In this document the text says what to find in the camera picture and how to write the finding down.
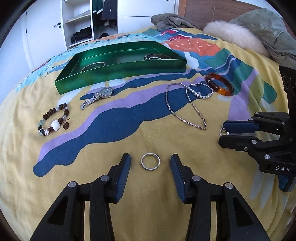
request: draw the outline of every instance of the patterned blanket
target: patterned blanket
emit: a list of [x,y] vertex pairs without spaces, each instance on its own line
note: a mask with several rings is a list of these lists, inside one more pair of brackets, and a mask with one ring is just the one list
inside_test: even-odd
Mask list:
[[[157,41],[187,59],[184,73],[134,76],[98,83],[59,95],[54,81],[81,51],[104,45]],[[178,120],[165,102],[169,83],[205,83],[207,73],[231,81],[234,95],[214,93],[194,104],[207,121],[199,130]],[[111,98],[85,110],[82,102],[103,86],[113,89]],[[202,95],[206,87],[197,87]],[[171,86],[168,100],[182,118],[201,125],[184,88]],[[70,127],[40,136],[38,123],[49,109],[67,103]],[[247,120],[260,111],[287,112],[278,64],[252,50],[200,33],[197,29],[112,35],[81,44],[61,53],[22,80],[0,106],[0,209],[22,241],[30,239],[53,201],[70,181],[94,181],[117,165],[123,153],[131,155],[131,170],[123,198],[111,205],[116,240],[150,241],[185,239],[190,205],[178,199],[169,161],[177,153],[195,175],[209,183],[233,183],[254,210],[271,240],[287,232],[295,207],[295,191],[283,193],[278,177],[261,173],[247,153],[218,145],[225,120]],[[50,121],[61,116],[61,112]],[[257,134],[260,139],[274,136]],[[156,153],[159,168],[149,172],[140,165],[143,154]],[[147,157],[153,165],[153,158]],[[212,207],[211,240],[215,240],[215,207]]]

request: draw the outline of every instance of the drawer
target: drawer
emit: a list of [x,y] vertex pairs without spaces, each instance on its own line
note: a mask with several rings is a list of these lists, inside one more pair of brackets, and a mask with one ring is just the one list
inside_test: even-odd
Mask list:
[[122,0],[122,17],[151,17],[171,12],[174,1],[167,0]]
[[125,17],[122,18],[122,32],[129,33],[135,32],[142,28],[149,28],[154,26],[151,17]]

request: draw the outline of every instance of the green metallic box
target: green metallic box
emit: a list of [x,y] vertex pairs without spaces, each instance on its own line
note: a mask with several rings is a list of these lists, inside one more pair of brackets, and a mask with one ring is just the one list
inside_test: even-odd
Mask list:
[[[170,59],[144,60],[148,54],[162,54]],[[105,66],[82,71],[86,66],[105,62]],[[77,53],[55,80],[60,94],[107,80],[144,74],[186,71],[187,60],[155,41],[106,45]]]

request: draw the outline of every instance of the bolt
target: bolt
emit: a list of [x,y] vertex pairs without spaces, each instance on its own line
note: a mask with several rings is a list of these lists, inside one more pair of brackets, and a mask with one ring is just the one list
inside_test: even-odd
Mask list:
[[233,184],[232,183],[225,183],[225,187],[228,188],[228,189],[232,189]]
[[68,187],[73,188],[76,186],[76,182],[69,182]]
[[110,179],[110,177],[108,175],[101,176],[102,181],[108,181],[109,179]]
[[200,176],[192,176],[192,180],[194,181],[200,181]]

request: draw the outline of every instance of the fluffy cushion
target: fluffy cushion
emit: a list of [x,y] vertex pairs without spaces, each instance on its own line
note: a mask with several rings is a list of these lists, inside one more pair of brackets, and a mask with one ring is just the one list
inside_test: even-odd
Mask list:
[[258,54],[269,57],[269,53],[261,43],[260,39],[247,28],[238,24],[225,21],[210,22],[205,26],[202,32],[235,44],[242,49],[248,48],[254,50]]

